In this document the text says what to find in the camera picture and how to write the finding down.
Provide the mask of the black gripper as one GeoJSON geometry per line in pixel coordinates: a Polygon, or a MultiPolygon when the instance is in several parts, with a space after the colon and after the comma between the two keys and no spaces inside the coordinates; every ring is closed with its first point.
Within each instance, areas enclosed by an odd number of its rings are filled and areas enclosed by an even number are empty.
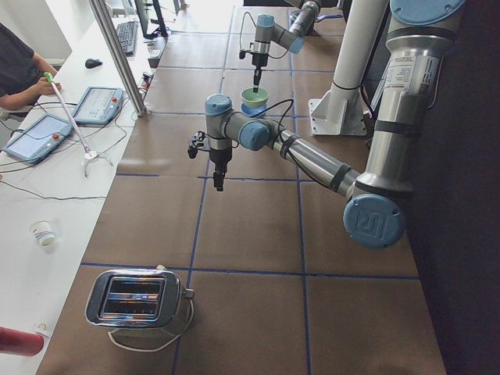
{"type": "Polygon", "coordinates": [[[258,53],[252,52],[252,65],[255,67],[253,74],[253,92],[259,92],[259,82],[260,82],[260,70],[267,66],[268,63],[268,54],[267,53],[258,53]]]}
{"type": "Polygon", "coordinates": [[[225,149],[209,150],[209,158],[215,165],[213,173],[213,186],[217,191],[223,191],[224,174],[227,172],[227,165],[232,159],[232,147],[225,149]]]}

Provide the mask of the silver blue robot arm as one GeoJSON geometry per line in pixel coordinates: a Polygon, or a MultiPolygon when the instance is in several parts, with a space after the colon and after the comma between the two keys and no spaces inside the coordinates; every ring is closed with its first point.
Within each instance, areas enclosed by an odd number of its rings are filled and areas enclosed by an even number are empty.
{"type": "Polygon", "coordinates": [[[266,95],[254,86],[240,110],[230,98],[205,101],[206,129],[189,142],[188,154],[209,153],[213,183],[223,190],[235,145],[268,147],[325,188],[345,196],[343,223],[349,236],[368,248],[397,243],[406,222],[401,202],[413,192],[409,164],[421,123],[435,91],[441,60],[452,48],[463,14],[462,1],[354,1],[351,4],[330,90],[309,103],[315,135],[364,135],[358,94],[380,32],[390,58],[377,89],[380,102],[366,168],[349,165],[260,116],[266,95]]]}
{"type": "Polygon", "coordinates": [[[231,99],[222,94],[211,95],[205,102],[205,119],[208,136],[209,158],[214,163],[213,185],[223,190],[223,182],[233,143],[258,151],[273,145],[280,135],[280,127],[270,127],[262,120],[267,110],[268,92],[260,86],[263,69],[270,58],[270,46],[277,44],[286,53],[297,54],[304,45],[304,35],[319,14],[321,3],[304,2],[296,21],[288,28],[282,27],[274,17],[260,14],[254,23],[254,36],[248,47],[239,48],[238,58],[252,57],[252,86],[241,93],[241,110],[233,108],[231,99]]]}

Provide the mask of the seated person's hand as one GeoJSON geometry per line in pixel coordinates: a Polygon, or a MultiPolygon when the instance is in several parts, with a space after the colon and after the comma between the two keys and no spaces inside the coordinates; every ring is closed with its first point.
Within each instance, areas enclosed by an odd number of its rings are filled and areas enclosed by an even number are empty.
{"type": "Polygon", "coordinates": [[[53,84],[55,85],[57,90],[60,90],[62,88],[60,83],[53,83],[47,81],[46,78],[41,77],[38,82],[34,85],[35,91],[37,95],[54,95],[55,94],[55,89],[53,87],[53,84]]]}

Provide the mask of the seated person's forearm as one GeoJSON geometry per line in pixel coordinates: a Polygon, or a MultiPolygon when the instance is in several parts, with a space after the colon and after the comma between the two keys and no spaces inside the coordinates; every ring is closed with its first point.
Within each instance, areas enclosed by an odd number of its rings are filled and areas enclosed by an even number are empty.
{"type": "Polygon", "coordinates": [[[40,96],[39,87],[34,84],[24,91],[1,97],[1,108],[9,111],[19,111],[27,105],[33,105],[40,96]]]}

